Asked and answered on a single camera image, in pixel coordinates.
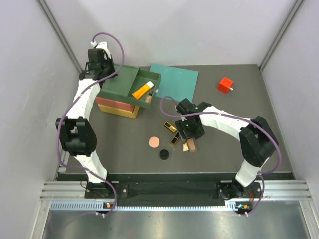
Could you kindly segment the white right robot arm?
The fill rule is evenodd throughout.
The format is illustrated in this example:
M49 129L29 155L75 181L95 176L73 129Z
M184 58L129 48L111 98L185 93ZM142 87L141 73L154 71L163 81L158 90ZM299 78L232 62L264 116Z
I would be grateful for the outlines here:
M278 147L267 121L260 116L241 118L217 109L209 103L199 105L184 99L176 105L181 119L175 122L183 142L204 136L204 127L226 133L240 142L243 163L230 183L219 183L218 194L224 200L246 196L262 167Z

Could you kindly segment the foundation bottle black cap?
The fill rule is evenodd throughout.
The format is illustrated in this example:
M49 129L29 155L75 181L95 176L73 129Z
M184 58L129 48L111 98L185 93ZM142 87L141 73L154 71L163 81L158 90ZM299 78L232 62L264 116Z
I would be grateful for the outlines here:
M153 91L151 91L150 93L148 93L148 95L145 97L145 102L146 103L150 103L152 100L152 95L153 95Z

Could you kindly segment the beige foundation bottle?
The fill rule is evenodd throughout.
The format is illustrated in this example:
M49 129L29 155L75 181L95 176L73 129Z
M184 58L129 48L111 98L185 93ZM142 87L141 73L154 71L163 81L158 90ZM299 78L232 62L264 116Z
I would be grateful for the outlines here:
M197 151L197 148L196 148L196 145L195 145L195 140L193 138L189 139L187 141L187 145L188 145L188 149L190 152L196 152Z

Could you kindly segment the orange cream tube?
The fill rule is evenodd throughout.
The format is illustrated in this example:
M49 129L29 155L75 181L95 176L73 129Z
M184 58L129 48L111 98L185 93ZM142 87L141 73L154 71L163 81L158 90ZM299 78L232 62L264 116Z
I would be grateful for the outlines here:
M148 81L143 86L141 86L139 89L137 89L135 92L132 93L132 96L135 99L139 99L141 96L143 96L148 90L150 90L154 84L151 81Z

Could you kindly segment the green top drawer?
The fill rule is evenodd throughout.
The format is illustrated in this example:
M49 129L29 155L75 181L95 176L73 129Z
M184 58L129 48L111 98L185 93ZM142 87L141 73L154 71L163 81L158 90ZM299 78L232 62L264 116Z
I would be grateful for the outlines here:
M161 74L139 69L127 95L128 103L150 109L160 81Z

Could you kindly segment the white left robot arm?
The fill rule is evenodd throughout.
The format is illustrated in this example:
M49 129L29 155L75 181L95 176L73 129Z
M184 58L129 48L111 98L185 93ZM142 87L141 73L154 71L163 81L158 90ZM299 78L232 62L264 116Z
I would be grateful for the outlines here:
M94 100L101 90L99 80L114 74L114 62L109 50L101 46L89 49L88 62L79 76L73 103L63 117L56 120L59 145L87 173L86 198L116 197L108 171L97 154L97 137L89 123Z

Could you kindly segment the three-tier drawer organizer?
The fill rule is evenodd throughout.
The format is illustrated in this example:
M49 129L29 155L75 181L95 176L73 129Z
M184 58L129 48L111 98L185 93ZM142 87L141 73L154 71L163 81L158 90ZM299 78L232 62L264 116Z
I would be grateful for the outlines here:
M127 95L138 70L138 67L124 65L117 76L103 83L95 98L101 111L132 118L135 105L128 103Z

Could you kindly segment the beige concealer tube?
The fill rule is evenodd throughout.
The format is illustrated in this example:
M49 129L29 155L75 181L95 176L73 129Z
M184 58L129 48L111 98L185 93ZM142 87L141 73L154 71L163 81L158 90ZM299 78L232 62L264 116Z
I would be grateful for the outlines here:
M186 142L183 144L183 152L187 152L187 151L189 151L189 146L188 146L188 143Z

